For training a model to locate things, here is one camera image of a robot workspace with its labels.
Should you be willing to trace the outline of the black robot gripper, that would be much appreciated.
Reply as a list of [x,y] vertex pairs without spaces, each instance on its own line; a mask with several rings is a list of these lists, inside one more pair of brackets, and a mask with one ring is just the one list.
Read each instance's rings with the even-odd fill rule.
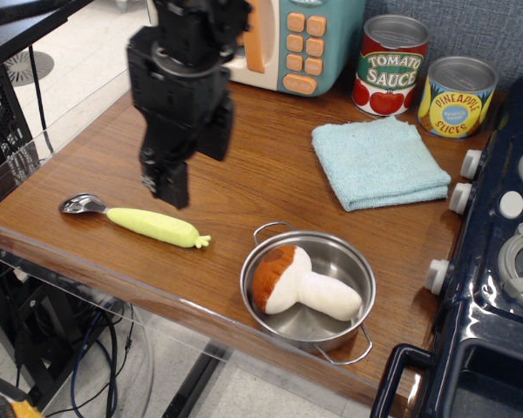
[[234,115],[230,71],[219,55],[182,64],[162,51],[158,36],[146,26],[127,47],[133,104],[146,121],[141,182],[156,199],[182,209],[188,206],[186,160],[196,152],[217,161],[227,154]]

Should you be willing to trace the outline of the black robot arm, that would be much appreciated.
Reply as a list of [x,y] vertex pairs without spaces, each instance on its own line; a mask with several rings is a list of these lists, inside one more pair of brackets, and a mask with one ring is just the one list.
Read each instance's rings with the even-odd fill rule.
[[158,22],[129,40],[132,101],[146,121],[141,180],[152,195],[188,204],[187,159],[222,161],[234,121],[228,90],[238,36],[248,30],[246,1],[156,1]]

